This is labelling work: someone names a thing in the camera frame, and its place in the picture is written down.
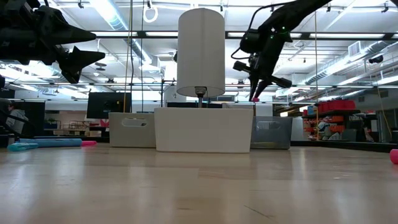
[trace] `white box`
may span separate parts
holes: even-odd
[[[156,147],[154,114],[109,113],[111,147]]]
[[[161,152],[249,153],[253,110],[156,108]]]

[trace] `pink object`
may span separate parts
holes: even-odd
[[[393,164],[398,165],[398,149],[391,150],[390,159]]]
[[[95,146],[97,144],[96,141],[83,141],[81,146]]]

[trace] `wooden floor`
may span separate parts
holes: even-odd
[[[398,223],[388,154],[0,149],[0,223]]]

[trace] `pink ball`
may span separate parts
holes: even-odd
[[[390,159],[393,164],[398,165],[398,149],[391,150]]]

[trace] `ventilation duct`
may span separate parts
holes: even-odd
[[[113,30],[128,31],[128,23],[123,19],[123,16],[118,10],[113,0],[90,0],[91,5],[97,10],[102,18],[112,27]],[[137,58],[143,64],[152,63],[152,58],[147,52],[145,52],[140,43],[136,39],[130,39],[131,48]]]
[[[307,78],[308,81],[306,81],[305,84],[311,85],[317,80],[348,68],[358,60],[373,57],[376,54],[383,54],[384,52],[382,51],[387,51],[388,47],[391,47],[396,43],[397,42],[394,41],[357,42],[349,47],[349,52],[332,60],[331,62],[324,64],[324,66],[318,70],[318,73],[317,71],[310,73],[308,75],[309,78]]]

